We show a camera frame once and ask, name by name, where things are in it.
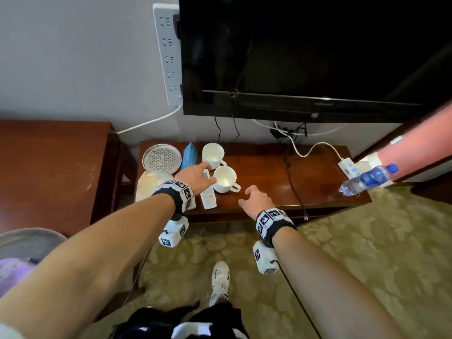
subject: blue bottle cap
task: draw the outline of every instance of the blue bottle cap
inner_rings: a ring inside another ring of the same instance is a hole
[[[395,164],[389,164],[389,165],[386,166],[386,169],[390,173],[395,174],[399,170],[399,167],[397,165],[395,165]]]

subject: black tv screen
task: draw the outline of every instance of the black tv screen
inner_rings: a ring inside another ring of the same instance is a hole
[[[303,0],[179,2],[185,114],[404,122],[451,95],[447,17]]]

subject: forearm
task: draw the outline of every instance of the forearm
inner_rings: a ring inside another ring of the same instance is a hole
[[[30,339],[49,333],[63,338],[84,328],[124,274],[144,258],[173,213],[172,198],[155,195],[76,234],[0,299],[0,322]]]
[[[274,235],[273,245],[327,338],[404,338],[370,291],[317,245],[290,227]]]

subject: shoe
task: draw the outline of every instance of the shoe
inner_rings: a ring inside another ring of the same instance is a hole
[[[209,306],[212,307],[220,298],[228,299],[227,290],[229,288],[229,266],[226,262],[220,261],[215,264],[212,271],[212,296]]]

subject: white cup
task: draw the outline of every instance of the white cup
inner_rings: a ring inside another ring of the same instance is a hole
[[[220,166],[213,172],[213,176],[217,179],[217,183],[213,185],[213,188],[219,193],[226,193],[229,190],[238,193],[240,191],[240,185],[236,182],[237,174],[229,166]]]
[[[216,169],[222,165],[227,165],[223,159],[225,156],[225,151],[221,145],[216,143],[206,144],[202,148],[202,161],[208,162],[212,165],[212,169]]]

